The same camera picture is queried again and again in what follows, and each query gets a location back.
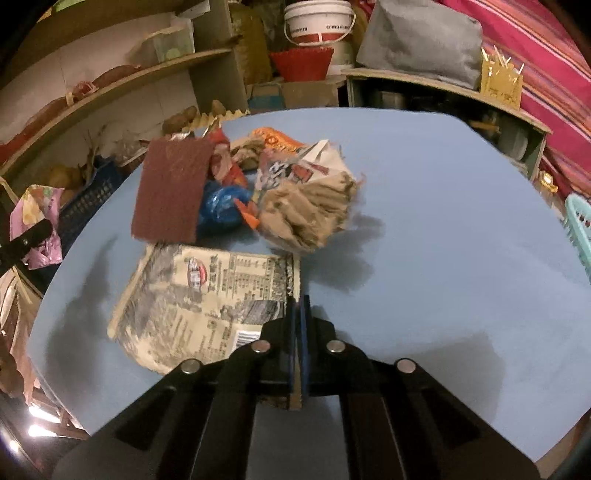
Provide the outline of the pink floral wrapper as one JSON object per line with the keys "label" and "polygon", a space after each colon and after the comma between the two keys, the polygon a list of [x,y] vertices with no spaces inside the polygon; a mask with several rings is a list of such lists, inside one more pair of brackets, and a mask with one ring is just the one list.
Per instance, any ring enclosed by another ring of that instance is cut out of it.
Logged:
{"label": "pink floral wrapper", "polygon": [[57,232],[63,191],[63,188],[31,185],[25,190],[10,214],[11,240],[26,233],[43,220],[48,220],[52,225],[51,234],[23,257],[24,264],[30,270],[57,265],[63,260],[61,240]]}

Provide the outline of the beige printed food packet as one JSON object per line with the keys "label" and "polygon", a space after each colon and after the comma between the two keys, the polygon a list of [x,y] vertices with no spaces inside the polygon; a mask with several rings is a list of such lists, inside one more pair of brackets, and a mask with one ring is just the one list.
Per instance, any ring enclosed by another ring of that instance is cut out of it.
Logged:
{"label": "beige printed food packet", "polygon": [[208,364],[256,341],[301,293],[297,255],[149,245],[107,327],[138,365],[165,375],[183,360]]}

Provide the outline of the maroon scouring pad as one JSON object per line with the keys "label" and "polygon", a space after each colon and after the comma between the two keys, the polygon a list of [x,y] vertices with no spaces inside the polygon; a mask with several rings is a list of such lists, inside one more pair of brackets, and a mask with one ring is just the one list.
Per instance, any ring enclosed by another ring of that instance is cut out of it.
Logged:
{"label": "maroon scouring pad", "polygon": [[131,222],[133,238],[164,244],[197,241],[212,153],[211,142],[204,138],[160,138],[150,143],[141,164]]}

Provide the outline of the blue plastic bag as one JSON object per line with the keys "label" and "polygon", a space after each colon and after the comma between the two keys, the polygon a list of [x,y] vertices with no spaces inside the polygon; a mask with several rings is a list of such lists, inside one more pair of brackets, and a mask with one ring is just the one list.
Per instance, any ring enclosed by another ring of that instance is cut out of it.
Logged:
{"label": "blue plastic bag", "polygon": [[222,186],[207,180],[198,213],[197,238],[208,238],[235,230],[243,223],[235,200],[243,204],[252,199],[252,191],[238,185]]}

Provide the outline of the brown paper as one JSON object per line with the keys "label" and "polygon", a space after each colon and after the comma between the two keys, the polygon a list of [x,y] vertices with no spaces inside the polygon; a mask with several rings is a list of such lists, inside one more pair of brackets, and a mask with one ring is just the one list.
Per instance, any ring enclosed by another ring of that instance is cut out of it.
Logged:
{"label": "brown paper", "polygon": [[315,252],[346,229],[359,186],[345,171],[308,183],[283,180],[260,199],[257,231],[291,253]]}

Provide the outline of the white face mask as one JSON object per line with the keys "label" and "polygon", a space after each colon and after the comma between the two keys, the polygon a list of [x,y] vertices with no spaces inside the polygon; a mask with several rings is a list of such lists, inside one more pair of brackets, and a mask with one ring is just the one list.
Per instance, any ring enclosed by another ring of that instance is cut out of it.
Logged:
{"label": "white face mask", "polygon": [[305,147],[297,156],[297,165],[311,172],[311,175],[304,175],[304,183],[341,173],[353,177],[353,173],[346,166],[341,146],[332,143],[329,139],[320,140]]}

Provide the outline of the dark blue crate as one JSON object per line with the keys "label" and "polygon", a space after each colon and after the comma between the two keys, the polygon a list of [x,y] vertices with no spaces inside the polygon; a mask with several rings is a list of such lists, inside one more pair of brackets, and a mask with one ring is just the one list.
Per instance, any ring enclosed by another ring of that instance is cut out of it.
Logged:
{"label": "dark blue crate", "polygon": [[60,210],[57,232],[65,257],[86,224],[122,184],[113,157],[94,158],[95,171],[90,182]]}

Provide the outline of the red snack wrapper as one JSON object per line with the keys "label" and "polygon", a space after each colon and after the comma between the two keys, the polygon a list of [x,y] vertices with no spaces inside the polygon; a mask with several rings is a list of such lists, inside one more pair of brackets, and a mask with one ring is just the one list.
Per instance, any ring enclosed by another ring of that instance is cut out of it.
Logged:
{"label": "red snack wrapper", "polygon": [[245,174],[231,155],[230,142],[221,128],[209,131],[205,139],[213,146],[211,161],[211,175],[222,186],[239,186],[249,188]]}

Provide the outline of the yellow egg tray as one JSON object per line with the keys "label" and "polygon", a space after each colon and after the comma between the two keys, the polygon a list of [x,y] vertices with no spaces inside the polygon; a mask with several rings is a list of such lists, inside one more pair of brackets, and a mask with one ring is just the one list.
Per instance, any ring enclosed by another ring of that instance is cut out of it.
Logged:
{"label": "yellow egg tray", "polygon": [[249,114],[250,114],[249,109],[246,109],[245,111],[242,111],[242,110],[226,111],[224,114],[217,114],[217,115],[214,115],[213,113],[198,114],[195,116],[195,118],[191,122],[189,122],[181,130],[181,132],[187,133],[189,131],[193,131],[196,129],[207,128],[208,126],[211,126],[211,124],[215,124],[215,123],[221,124],[223,122],[228,122],[228,121],[232,121],[235,119],[245,117]]}

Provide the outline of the oil bottle on floor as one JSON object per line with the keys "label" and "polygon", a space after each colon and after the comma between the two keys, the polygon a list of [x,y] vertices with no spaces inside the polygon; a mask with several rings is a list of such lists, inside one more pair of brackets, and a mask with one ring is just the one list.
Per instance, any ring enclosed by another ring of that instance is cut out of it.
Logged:
{"label": "oil bottle on floor", "polygon": [[551,194],[556,194],[558,186],[554,183],[554,177],[545,170],[540,170],[538,173],[538,180],[540,185],[549,191]]}

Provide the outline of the yellow oil jug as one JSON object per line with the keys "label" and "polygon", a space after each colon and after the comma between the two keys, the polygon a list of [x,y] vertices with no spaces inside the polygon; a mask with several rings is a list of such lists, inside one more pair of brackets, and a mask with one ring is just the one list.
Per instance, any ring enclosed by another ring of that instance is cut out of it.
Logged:
{"label": "yellow oil jug", "polygon": [[229,1],[238,66],[245,85],[266,83],[273,78],[263,21],[249,6]]}

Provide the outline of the cardboard box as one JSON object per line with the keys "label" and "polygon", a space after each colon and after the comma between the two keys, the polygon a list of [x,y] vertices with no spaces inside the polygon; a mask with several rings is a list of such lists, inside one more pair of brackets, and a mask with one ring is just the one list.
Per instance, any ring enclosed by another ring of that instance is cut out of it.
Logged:
{"label": "cardboard box", "polygon": [[339,91],[346,87],[343,76],[322,81],[283,82],[276,80],[246,86],[247,104],[252,114],[339,106]]}

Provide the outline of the red plastic bowl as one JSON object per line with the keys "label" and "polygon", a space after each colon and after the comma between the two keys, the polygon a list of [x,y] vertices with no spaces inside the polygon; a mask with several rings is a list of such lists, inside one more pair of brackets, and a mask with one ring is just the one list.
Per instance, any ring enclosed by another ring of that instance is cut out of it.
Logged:
{"label": "red plastic bowl", "polygon": [[286,82],[322,81],[328,75],[331,47],[293,48],[270,53],[270,60]]}

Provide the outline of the grey fabric cover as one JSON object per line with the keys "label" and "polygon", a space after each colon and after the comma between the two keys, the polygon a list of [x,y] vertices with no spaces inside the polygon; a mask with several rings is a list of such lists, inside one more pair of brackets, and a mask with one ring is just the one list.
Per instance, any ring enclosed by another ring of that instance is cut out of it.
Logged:
{"label": "grey fabric cover", "polygon": [[476,90],[482,40],[480,22],[436,1],[379,1],[356,62]]}

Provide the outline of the red striped curtain cloth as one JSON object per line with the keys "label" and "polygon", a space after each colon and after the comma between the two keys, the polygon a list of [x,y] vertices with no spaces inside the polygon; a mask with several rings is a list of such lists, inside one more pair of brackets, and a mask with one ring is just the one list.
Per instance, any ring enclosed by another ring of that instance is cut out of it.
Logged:
{"label": "red striped curtain cloth", "polygon": [[543,165],[590,192],[590,65],[547,1],[436,1],[480,22],[482,47],[525,64],[521,108],[551,129]]}

